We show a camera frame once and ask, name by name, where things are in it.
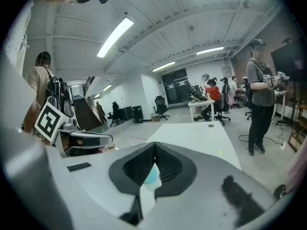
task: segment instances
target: doorway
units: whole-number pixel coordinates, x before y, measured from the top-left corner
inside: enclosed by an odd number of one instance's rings
[[[189,81],[186,69],[173,71],[162,76],[168,104],[189,101]]]

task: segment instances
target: chair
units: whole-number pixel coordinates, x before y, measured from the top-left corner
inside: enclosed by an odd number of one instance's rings
[[[238,97],[238,92],[236,92],[236,95],[234,97],[235,99],[235,102],[234,104],[230,107],[230,109],[232,109],[233,106],[237,106],[238,108],[240,108],[240,105],[239,105],[239,100],[242,100],[240,97]]]
[[[165,114],[165,112],[167,111],[167,105],[165,105],[165,98],[159,95],[155,98],[154,102],[157,106],[157,110],[154,107],[154,111],[156,114],[158,114],[158,121],[160,121],[161,118],[165,118],[167,120],[167,117],[170,117],[170,115]]]
[[[119,122],[120,122],[120,119],[119,119],[119,106],[116,102],[113,102],[112,103],[113,105],[113,114],[111,113],[108,113],[109,114],[109,117],[107,117],[108,119],[112,119],[112,123],[110,124],[110,127],[112,127],[112,125],[114,123],[116,123],[117,125],[119,125]]]
[[[217,99],[214,102],[214,114],[217,112],[217,115],[214,116],[214,120],[219,120],[223,126],[225,126],[225,123],[223,121],[223,118],[228,119],[230,121],[231,119],[229,117],[225,117],[222,115],[222,109],[221,109],[221,99]]]
[[[251,109],[251,96],[248,94],[248,91],[250,90],[250,85],[249,84],[245,84],[245,89],[246,89],[246,97],[248,100],[248,108],[249,108],[249,112],[245,113],[245,116],[247,116],[248,114],[250,114],[247,117],[247,120],[249,120],[250,117],[252,117],[253,113],[252,113],[252,109]]]

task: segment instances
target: brick wall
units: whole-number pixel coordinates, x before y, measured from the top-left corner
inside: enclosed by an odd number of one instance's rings
[[[265,41],[265,51],[264,51],[264,60],[267,61],[270,65],[273,74],[276,74],[275,66],[273,59],[271,57],[271,52],[283,47],[285,44],[282,41],[286,38],[291,38],[296,40],[302,37],[302,33],[298,28],[296,22],[291,16],[291,13],[283,9],[280,13],[272,20],[272,22],[264,28],[264,30],[259,33],[255,38],[261,38]],[[233,64],[234,72],[237,79],[242,79],[246,76],[246,66],[247,62],[250,59],[249,47],[246,46],[243,48],[236,56],[234,56],[231,61]],[[303,92],[303,100],[307,101],[307,91],[306,86],[303,87],[305,90]],[[292,106],[292,103],[288,100],[293,96],[293,82],[289,82],[289,85],[286,87],[286,105]],[[296,87],[296,98],[299,97],[299,86]]]

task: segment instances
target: woman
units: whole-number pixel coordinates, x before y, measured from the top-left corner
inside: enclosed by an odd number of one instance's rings
[[[247,65],[247,76],[252,89],[252,122],[248,135],[248,154],[254,155],[254,148],[264,154],[263,137],[267,133],[276,103],[274,86],[269,85],[272,72],[268,63],[264,61],[265,43],[261,39],[251,39],[249,42],[251,59]]]
[[[213,100],[218,100],[221,98],[219,87],[216,87],[216,82],[213,79],[209,79],[207,84],[209,85],[209,88],[206,88],[206,92],[210,94],[210,98]],[[206,107],[202,112],[201,116],[208,121],[210,116],[208,116],[208,112],[211,111],[210,105]]]

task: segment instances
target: gray t-shirt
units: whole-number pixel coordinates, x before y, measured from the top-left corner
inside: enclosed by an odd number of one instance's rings
[[[267,62],[258,64],[261,69],[265,69],[268,66]],[[249,61],[247,65],[248,82],[263,82],[263,72],[256,63]],[[276,103],[274,89],[254,90],[252,102],[255,105],[271,106]]]

